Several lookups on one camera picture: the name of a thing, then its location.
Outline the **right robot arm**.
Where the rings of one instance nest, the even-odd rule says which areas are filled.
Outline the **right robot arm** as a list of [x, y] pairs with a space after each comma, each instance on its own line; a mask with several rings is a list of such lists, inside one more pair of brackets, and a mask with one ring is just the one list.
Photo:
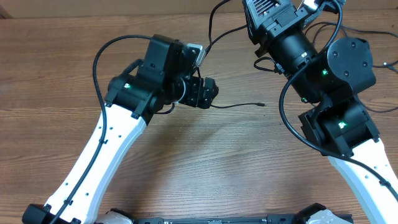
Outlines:
[[244, 0], [250, 40], [259, 60], [272, 60], [304, 103], [293, 135], [326, 156], [345, 179], [371, 223], [397, 222], [397, 177], [379, 130], [358, 95], [373, 86], [373, 58], [366, 40], [332, 35], [321, 50], [303, 29], [321, 12], [343, 16], [343, 1]]

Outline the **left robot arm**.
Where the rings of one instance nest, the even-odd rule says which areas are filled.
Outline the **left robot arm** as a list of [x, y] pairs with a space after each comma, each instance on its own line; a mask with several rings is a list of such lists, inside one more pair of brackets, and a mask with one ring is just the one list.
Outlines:
[[198, 74], [207, 53], [202, 45], [149, 37], [145, 57], [112, 78], [107, 93], [98, 97], [98, 123], [62, 185], [45, 204], [29, 205], [22, 222], [132, 223], [118, 209], [99, 213], [106, 189], [130, 147], [165, 105], [211, 106], [218, 87]]

